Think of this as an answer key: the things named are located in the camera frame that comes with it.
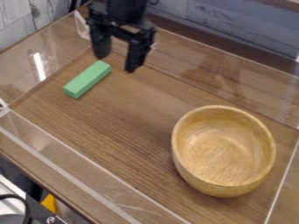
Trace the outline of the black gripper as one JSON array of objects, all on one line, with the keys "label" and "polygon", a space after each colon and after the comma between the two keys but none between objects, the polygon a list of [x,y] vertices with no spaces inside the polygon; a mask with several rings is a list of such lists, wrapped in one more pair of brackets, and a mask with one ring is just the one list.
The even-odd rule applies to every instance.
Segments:
[{"label": "black gripper", "polygon": [[87,24],[94,53],[100,60],[111,54],[112,36],[128,43],[126,70],[132,73],[144,64],[155,42],[156,29],[146,9],[91,9]]}]

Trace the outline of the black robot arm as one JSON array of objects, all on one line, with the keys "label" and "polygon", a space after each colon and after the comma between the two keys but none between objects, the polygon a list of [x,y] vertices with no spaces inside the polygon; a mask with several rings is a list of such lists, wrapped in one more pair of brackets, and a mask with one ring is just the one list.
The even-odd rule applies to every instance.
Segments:
[{"label": "black robot arm", "polygon": [[92,50],[99,60],[112,52],[112,38],[128,43],[126,70],[132,73],[146,62],[155,43],[156,28],[147,15],[148,0],[92,0],[87,25]]}]

